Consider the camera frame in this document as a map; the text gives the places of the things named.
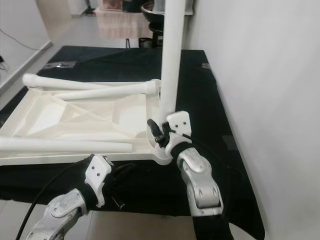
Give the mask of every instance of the tiled floor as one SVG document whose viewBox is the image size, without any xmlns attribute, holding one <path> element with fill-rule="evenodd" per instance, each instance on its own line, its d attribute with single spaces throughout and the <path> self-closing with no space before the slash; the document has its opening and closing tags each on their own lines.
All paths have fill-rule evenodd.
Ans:
<svg viewBox="0 0 320 240">
<path fill-rule="evenodd" d="M 53 46 L 48 49 L 28 70 L 37 73 L 43 65 L 64 45 L 124 48 L 124 39 L 102 39 L 95 17 L 83 16 L 59 22 L 49 31 Z M 132 39 L 131 47 L 138 41 Z M 2 96 L 1 105 L 23 87 L 18 79 Z M 20 224 L 30 207 L 29 203 L 0 200 L 0 240 L 15 239 Z M 45 206 L 37 205 L 23 232 L 28 230 L 43 215 Z M 230 225 L 236 240 L 253 240 L 241 229 Z M 191 217 L 171 217 L 136 213 L 91 212 L 79 219 L 67 233 L 65 240 L 195 240 Z"/>
</svg>

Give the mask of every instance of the wire on wall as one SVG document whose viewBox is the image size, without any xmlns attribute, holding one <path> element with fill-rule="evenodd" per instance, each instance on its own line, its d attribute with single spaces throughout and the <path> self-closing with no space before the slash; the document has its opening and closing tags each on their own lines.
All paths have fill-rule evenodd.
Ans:
<svg viewBox="0 0 320 240">
<path fill-rule="evenodd" d="M 0 32 L 3 33 L 4 35 L 6 35 L 7 37 L 13 39 L 14 41 L 16 41 L 18 44 L 20 44 L 21 46 L 24 46 L 25 48 L 28 48 L 28 49 L 31 49 L 31 50 L 35 50 L 35 51 L 45 51 L 47 49 L 49 49 L 51 46 L 48 46 L 48 47 L 45 47 L 45 48 L 42 48 L 42 49 L 39 49 L 39 48 L 33 48 L 33 47 L 30 47 L 28 45 L 25 45 L 24 43 L 20 42 L 19 40 L 17 40 L 15 37 L 9 35 L 8 33 L 6 33 L 5 31 L 3 31 L 1 28 L 0 28 Z"/>
</svg>

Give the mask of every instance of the background table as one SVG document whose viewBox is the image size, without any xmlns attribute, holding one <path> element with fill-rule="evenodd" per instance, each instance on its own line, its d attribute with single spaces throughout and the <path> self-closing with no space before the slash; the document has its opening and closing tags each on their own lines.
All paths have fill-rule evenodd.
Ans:
<svg viewBox="0 0 320 240">
<path fill-rule="evenodd" d="M 143 82 L 161 78 L 162 50 L 152 48 L 100 48 L 64 46 L 49 62 L 77 61 L 74 68 L 52 68 L 39 71 L 43 77 L 80 82 Z M 193 218 L 195 232 L 205 227 L 213 232 L 228 231 L 228 221 L 244 229 L 254 238 L 262 240 L 265 231 L 257 202 L 244 168 L 239 151 L 233 144 L 216 80 L 208 67 L 202 50 L 183 50 L 177 92 L 177 111 L 190 114 L 192 137 L 214 151 L 232 171 L 224 172 L 215 157 L 199 149 L 212 165 L 212 176 L 228 206 L 225 220 L 212 224 L 208 218 Z M 5 121 L 22 99 L 24 88 L 0 112 Z M 123 201 L 124 212 L 149 213 L 172 216 L 190 215 L 186 185 L 175 161 L 160 166 L 152 160 L 129 161 L 136 164 L 127 180 L 106 191 L 107 204 L 100 211 L 119 211 L 112 199 Z M 128 161 L 114 162 L 116 166 Z M 0 167 L 0 198 L 32 202 L 33 198 L 54 175 L 68 164 L 16 165 Z M 47 204 L 59 194 L 81 187 L 85 168 L 71 169 L 53 184 L 42 196 L 40 203 Z M 198 239 L 211 239 L 208 236 Z M 231 239 L 228 234 L 221 238 Z"/>
</svg>

